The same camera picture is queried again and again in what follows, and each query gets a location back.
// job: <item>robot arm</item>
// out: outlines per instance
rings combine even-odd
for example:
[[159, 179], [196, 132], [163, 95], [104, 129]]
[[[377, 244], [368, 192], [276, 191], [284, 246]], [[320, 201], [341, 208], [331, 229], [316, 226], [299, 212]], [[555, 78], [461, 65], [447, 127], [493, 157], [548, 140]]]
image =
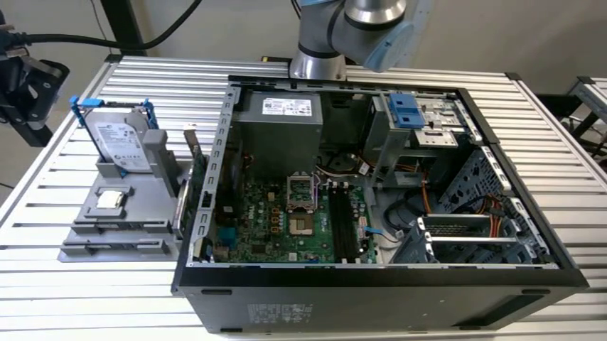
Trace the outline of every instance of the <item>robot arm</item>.
[[44, 147], [52, 137], [48, 113], [69, 69], [33, 59], [22, 46], [12, 46], [12, 29], [0, 12], [0, 125], [12, 126], [29, 146]]
[[344, 80], [345, 58], [375, 72], [404, 55], [413, 25], [405, 0], [301, 0], [292, 78]]

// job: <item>power supply label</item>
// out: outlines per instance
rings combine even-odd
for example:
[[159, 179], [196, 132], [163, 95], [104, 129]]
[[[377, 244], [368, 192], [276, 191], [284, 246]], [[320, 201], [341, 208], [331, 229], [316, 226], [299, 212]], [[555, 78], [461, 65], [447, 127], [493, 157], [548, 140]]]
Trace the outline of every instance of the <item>power supply label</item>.
[[312, 101], [309, 99], [267, 98], [261, 114], [312, 116]]
[[125, 123], [99, 122], [95, 129], [113, 163], [125, 171], [148, 171], [149, 163], [135, 128]]
[[312, 304], [248, 304], [251, 323], [308, 323]]

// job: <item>blue drive bay latch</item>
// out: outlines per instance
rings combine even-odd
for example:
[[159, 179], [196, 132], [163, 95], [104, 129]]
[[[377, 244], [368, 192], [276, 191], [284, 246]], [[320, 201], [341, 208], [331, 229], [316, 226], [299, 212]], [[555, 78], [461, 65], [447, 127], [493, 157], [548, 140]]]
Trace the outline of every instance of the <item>blue drive bay latch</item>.
[[419, 111], [412, 94], [389, 94], [388, 108], [397, 128], [420, 129], [424, 127], [424, 115]]

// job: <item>motherboard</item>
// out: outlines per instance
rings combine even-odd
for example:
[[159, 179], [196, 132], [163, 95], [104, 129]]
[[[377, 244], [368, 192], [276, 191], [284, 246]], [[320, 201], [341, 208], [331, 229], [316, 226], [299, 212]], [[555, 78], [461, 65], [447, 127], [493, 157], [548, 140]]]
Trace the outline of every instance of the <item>motherboard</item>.
[[219, 228], [216, 261], [376, 262], [360, 187], [321, 185], [319, 178], [305, 175], [252, 178], [245, 181], [240, 200], [237, 226]]

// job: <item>workbench surface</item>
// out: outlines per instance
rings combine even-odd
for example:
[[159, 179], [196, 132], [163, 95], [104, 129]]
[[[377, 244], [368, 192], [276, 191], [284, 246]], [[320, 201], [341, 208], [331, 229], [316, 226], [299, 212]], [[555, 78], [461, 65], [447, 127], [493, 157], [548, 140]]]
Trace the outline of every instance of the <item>workbench surface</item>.
[[[208, 152], [228, 75], [285, 77], [287, 65], [124, 57], [103, 65], [82, 97], [121, 102], [148, 97], [168, 131], [168, 147], [177, 158], [188, 158], [181, 129], [196, 124]], [[496, 332], [236, 336], [605, 340], [605, 174], [527, 86], [500, 73], [392, 69], [376, 74], [360, 67], [349, 68], [348, 80], [468, 89], [591, 288]], [[0, 340], [203, 340], [209, 335], [188, 301], [169, 292], [175, 262], [56, 260], [97, 176], [96, 158], [87, 133], [69, 115], [0, 208]]]

